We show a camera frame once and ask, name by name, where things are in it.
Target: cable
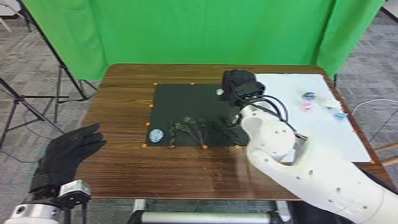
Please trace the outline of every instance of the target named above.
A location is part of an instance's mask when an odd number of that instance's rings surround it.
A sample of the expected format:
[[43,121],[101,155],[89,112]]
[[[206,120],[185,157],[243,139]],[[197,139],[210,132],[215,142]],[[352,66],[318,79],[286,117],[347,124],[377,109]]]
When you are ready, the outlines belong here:
[[270,95],[261,95],[261,97],[268,97],[268,98],[272,98],[277,101],[277,103],[281,104],[283,109],[284,109],[284,120],[290,121],[290,113],[288,113],[288,108],[284,106],[283,101],[274,96],[270,96]]
[[398,100],[391,100],[391,99],[375,99],[375,100],[368,100],[368,101],[364,101],[363,103],[359,103],[359,105],[354,107],[352,115],[355,114],[357,109],[361,108],[363,105],[366,105],[366,104],[370,104],[370,103],[373,103],[373,102],[379,102],[379,101],[387,101],[387,102],[398,103]]
[[[386,102],[391,102],[391,103],[398,103],[398,100],[391,100],[391,99],[375,99],[375,100],[368,100],[368,101],[364,101],[363,103],[359,103],[357,106],[354,107],[352,115],[355,115],[355,112],[357,112],[361,106],[368,105],[368,104],[373,103],[373,102],[380,102],[380,101],[386,101]],[[373,139],[375,139],[375,137],[377,137],[377,135],[379,135],[379,133],[380,133],[380,131],[382,131],[386,125],[389,124],[389,121],[391,121],[391,119],[393,119],[396,113],[398,113],[398,110],[396,110],[395,113],[391,114],[387,121],[384,122],[384,124],[382,124],[382,126],[380,126],[380,128],[379,128],[379,130],[377,130],[377,132],[375,132],[375,134],[371,135],[371,137],[370,137],[370,142],[373,141]]]
[[82,204],[82,222],[87,224],[87,203]]
[[377,137],[377,135],[379,135],[379,133],[380,133],[380,131],[382,131],[382,129],[384,129],[384,127],[386,127],[386,125],[387,125],[387,123],[389,123],[389,121],[391,121],[395,115],[396,115],[396,113],[398,113],[398,110],[396,110],[395,113],[391,114],[389,119],[387,119],[387,121],[384,122],[384,124],[382,124],[382,126],[380,126],[380,128],[379,128],[377,133],[373,134],[373,136],[371,136],[371,138],[370,138],[370,142],[371,142],[371,140],[375,139],[375,137]]

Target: gray carpet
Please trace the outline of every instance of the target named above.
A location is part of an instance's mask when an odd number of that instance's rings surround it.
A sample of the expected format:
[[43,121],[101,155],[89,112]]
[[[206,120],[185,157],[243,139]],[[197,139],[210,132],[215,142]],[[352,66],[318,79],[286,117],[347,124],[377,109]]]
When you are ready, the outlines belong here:
[[[7,33],[0,27],[0,77],[7,80],[16,90],[25,95],[50,95],[55,91],[57,61],[39,37],[37,31],[28,33],[23,20],[7,20],[14,33]],[[375,18],[368,32],[363,36],[357,48],[339,70],[338,87],[350,108],[366,100],[389,98],[398,100],[398,24],[380,14]],[[78,97],[76,91],[66,79],[62,79],[62,94]],[[44,100],[30,101],[37,108],[44,107]],[[11,109],[5,94],[0,92],[0,130]],[[60,128],[69,131],[78,127],[91,102],[68,103],[60,107]],[[398,117],[393,117],[380,133],[375,132],[391,114],[398,110],[398,104],[373,103],[357,112],[355,118],[371,139],[373,146],[398,141]],[[32,115],[25,114],[20,107],[14,122],[23,122]],[[9,133],[4,151],[20,160],[36,161],[41,157],[48,138],[59,133],[43,124],[30,126]],[[398,155],[398,150],[380,153],[380,157]],[[21,202],[36,164],[20,163],[0,154],[0,223],[7,219],[14,205]],[[387,167],[387,172],[398,185],[398,165]],[[89,211],[89,223],[126,223],[132,213],[132,200],[92,200]],[[149,210],[165,211],[231,211],[265,212],[272,209],[267,202],[254,201],[158,201],[148,202]]]

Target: green backdrop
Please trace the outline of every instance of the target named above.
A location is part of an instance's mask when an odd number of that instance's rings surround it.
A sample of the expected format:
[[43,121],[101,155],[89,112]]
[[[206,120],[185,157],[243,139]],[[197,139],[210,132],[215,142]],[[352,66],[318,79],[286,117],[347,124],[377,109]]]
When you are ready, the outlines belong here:
[[75,76],[116,63],[318,65],[332,76],[384,0],[23,0]]

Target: chair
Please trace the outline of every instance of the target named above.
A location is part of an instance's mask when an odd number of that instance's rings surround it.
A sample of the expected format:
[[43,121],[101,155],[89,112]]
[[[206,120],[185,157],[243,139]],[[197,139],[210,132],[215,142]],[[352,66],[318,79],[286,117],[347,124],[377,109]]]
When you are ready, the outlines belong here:
[[[382,151],[387,151],[391,149],[398,149],[398,142],[395,142],[395,143],[384,145],[382,147],[375,148],[375,151],[382,152]],[[382,165],[384,166],[389,166],[393,164],[398,164],[398,156],[393,156],[391,158],[382,160]]]
[[20,14],[21,6],[16,0],[0,0],[0,23],[4,25],[4,28],[9,32],[13,32],[7,23],[2,19],[2,16],[14,16],[18,15],[20,18],[25,18]]

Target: black cable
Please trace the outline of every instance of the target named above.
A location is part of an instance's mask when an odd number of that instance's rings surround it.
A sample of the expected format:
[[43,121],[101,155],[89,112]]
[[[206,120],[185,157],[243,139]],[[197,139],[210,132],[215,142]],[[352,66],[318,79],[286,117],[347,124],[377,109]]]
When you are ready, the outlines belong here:
[[87,224],[87,203],[82,204],[82,218],[84,224]]
[[265,98],[261,98],[259,100],[265,101],[270,104],[272,109],[275,110],[275,113],[277,113],[279,117],[283,117],[281,110],[279,110],[277,105],[274,104],[274,102],[268,99],[265,99]]
[[64,224],[71,224],[71,209],[64,210]]
[[286,105],[284,105],[283,101],[270,95],[261,95],[261,97],[268,97],[277,101],[277,103],[283,106],[283,110],[284,110],[284,120],[290,121],[290,113],[288,113],[288,108],[286,108]]
[[295,134],[297,134],[297,130],[295,130],[291,124],[290,124],[288,121],[283,119],[283,117],[277,116],[275,112],[274,112],[270,109],[267,109],[265,107],[258,106],[254,103],[249,103],[249,105],[252,105],[259,110],[263,110],[268,114],[272,114],[272,115],[279,118],[279,120],[281,120],[283,123],[288,125],[291,131],[293,131]]
[[384,124],[382,124],[382,126],[380,126],[380,128],[379,128],[377,133],[373,134],[373,136],[371,136],[371,138],[370,138],[370,142],[371,142],[371,140],[375,139],[375,137],[377,137],[377,135],[379,135],[379,133],[380,133],[380,131],[382,131],[386,125],[389,124],[389,121],[391,121],[391,119],[393,119],[396,113],[398,113],[398,110],[396,110],[395,113],[391,114],[389,119],[387,119],[387,121],[384,122]]

